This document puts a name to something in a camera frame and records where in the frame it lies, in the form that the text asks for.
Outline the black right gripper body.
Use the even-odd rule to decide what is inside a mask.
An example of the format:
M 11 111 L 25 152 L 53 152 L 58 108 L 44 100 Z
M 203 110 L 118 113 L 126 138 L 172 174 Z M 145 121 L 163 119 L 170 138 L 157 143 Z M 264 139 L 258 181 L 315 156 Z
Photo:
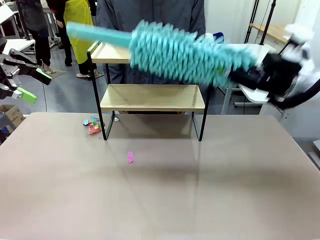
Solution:
M 258 68 L 257 88 L 272 95 L 284 95 L 291 87 L 302 66 L 282 58 L 277 53 L 267 53 Z

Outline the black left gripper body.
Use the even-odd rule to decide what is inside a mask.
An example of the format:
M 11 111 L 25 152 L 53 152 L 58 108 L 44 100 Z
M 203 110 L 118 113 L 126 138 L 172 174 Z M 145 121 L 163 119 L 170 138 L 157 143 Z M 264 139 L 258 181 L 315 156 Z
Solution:
M 5 49 L 5 46 L 7 44 L 7 40 L 1 36 L 0 37 L 0 98 L 5 99 L 9 96 L 10 88 L 7 85 L 8 79 L 5 71 L 3 70 L 3 60 L 4 60 L 4 54 L 3 51 Z

